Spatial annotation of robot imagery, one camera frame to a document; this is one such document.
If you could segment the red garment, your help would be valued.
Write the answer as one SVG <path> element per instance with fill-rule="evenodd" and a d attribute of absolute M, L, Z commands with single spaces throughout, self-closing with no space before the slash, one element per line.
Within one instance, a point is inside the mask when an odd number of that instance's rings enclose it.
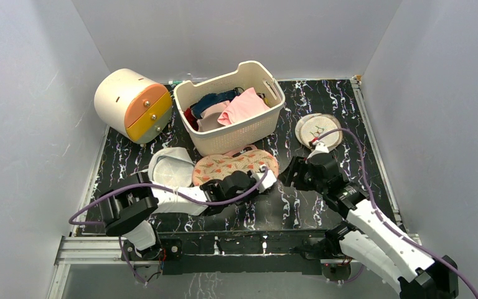
<path fill-rule="evenodd" d="M 198 124 L 198 122 L 197 122 L 198 119 L 196 119 L 196 117 L 193 115 L 191 108 L 187 108 L 187 109 L 184 111 L 184 117 L 185 117 L 185 119 L 188 121 L 190 127 L 191 127 L 194 131 L 198 131 L 198 130 L 199 130 L 199 124 Z"/>

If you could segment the pink garment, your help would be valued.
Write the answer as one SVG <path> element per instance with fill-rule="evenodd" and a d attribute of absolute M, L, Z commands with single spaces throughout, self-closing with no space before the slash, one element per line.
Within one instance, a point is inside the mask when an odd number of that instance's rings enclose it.
<path fill-rule="evenodd" d="M 257 95 L 256 90 L 251 87 L 230 101 L 229 106 L 220 115 L 218 122 L 224 126 L 232 125 L 260 115 L 267 110 L 269 110 L 269 107 Z"/>

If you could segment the navy blue bra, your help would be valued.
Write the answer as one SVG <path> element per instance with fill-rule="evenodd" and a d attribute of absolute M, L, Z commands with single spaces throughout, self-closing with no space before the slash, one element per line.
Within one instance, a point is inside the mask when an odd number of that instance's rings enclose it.
<path fill-rule="evenodd" d="M 232 101 L 244 91 L 242 87 L 235 87 L 226 92 L 206 94 L 197 103 L 190 106 L 191 113 L 196 119 L 202 119 L 202 113 L 206 109 L 225 101 Z"/>

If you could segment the cream perforated laundry basket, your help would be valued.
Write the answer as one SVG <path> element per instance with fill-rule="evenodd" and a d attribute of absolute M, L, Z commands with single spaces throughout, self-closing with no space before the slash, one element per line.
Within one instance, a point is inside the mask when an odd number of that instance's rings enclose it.
<path fill-rule="evenodd" d="M 272 134 L 285 96 L 272 74 L 249 60 L 202 83 L 180 83 L 174 88 L 174 100 L 196 150 L 208 156 Z"/>

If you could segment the white mesh laundry bag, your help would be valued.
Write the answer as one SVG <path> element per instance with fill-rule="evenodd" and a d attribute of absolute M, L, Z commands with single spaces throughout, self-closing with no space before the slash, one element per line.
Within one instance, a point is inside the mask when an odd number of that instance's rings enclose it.
<path fill-rule="evenodd" d="M 148 176 L 156 183 L 190 187 L 194 167 L 195 163 L 185 148 L 163 148 L 152 156 L 148 165 Z"/>

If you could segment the floral mesh laundry bag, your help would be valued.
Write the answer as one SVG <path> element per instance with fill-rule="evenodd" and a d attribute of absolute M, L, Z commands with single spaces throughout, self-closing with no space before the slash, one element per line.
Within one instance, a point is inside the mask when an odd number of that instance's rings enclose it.
<path fill-rule="evenodd" d="M 274 175 L 279 174 L 278 160 L 269 152 L 253 145 L 226 154 L 211 154 L 196 162 L 192 172 L 192 183 L 199 186 L 213 179 L 223 180 L 235 171 L 258 172 L 267 166 Z"/>

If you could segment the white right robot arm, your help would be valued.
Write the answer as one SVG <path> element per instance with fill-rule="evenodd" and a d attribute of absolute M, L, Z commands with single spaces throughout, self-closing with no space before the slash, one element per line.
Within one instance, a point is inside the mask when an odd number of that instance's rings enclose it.
<path fill-rule="evenodd" d="M 325 252 L 334 258 L 352 257 L 389 284 L 400 298 L 457 298 L 457 265 L 445 255 L 431 257 L 413 239 L 372 206 L 369 193 L 344 177 L 329 153 L 295 156 L 278 176 L 284 186 L 315 191 L 342 222 L 325 237 L 305 246 L 306 252 Z"/>

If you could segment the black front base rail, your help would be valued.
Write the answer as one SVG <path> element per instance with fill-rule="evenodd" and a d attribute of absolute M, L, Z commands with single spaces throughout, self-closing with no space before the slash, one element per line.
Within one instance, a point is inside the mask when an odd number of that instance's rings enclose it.
<path fill-rule="evenodd" d="M 121 259 L 130 261 L 144 278 L 154 272 L 330 275 L 350 263 L 331 247 L 324 229 L 160 233 L 158 237 L 153 247 L 142 251 L 127 240 L 122 242 Z"/>

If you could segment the round white embroidered laundry bag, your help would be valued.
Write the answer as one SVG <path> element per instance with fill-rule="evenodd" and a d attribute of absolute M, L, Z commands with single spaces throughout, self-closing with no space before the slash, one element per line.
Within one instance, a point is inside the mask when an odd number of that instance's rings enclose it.
<path fill-rule="evenodd" d="M 312 149 L 311 142 L 328 131 L 341 128 L 340 122 L 332 115 L 313 113 L 298 120 L 294 132 L 296 138 L 303 146 Z M 329 150 L 336 148 L 343 140 L 341 131 L 333 132 L 319 141 L 324 143 Z"/>

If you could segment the white cylindrical drawer cabinet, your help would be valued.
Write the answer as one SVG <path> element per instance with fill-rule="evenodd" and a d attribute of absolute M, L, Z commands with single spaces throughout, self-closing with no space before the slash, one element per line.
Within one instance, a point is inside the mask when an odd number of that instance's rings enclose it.
<path fill-rule="evenodd" d="M 133 143 L 155 139 L 172 119 L 172 98 L 165 85 L 133 70 L 109 74 L 94 96 L 98 116 Z"/>

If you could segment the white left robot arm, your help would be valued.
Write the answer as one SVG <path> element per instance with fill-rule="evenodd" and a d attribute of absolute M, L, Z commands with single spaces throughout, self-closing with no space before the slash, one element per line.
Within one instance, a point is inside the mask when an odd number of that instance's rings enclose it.
<path fill-rule="evenodd" d="M 213 216 L 232 204 L 269 190 L 277 181 L 266 166 L 257 172 L 234 171 L 223 179 L 194 187 L 173 187 L 136 174 L 124 186 L 102 195 L 100 208 L 106 235 L 121 237 L 133 253 L 144 260 L 157 259 L 164 251 L 149 217 L 153 214 Z"/>

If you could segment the green white marker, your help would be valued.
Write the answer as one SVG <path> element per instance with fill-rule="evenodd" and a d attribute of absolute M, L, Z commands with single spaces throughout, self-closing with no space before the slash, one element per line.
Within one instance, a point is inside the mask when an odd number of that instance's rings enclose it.
<path fill-rule="evenodd" d="M 168 81 L 169 85 L 176 86 L 178 84 L 181 84 L 183 81 L 182 80 L 170 80 Z"/>

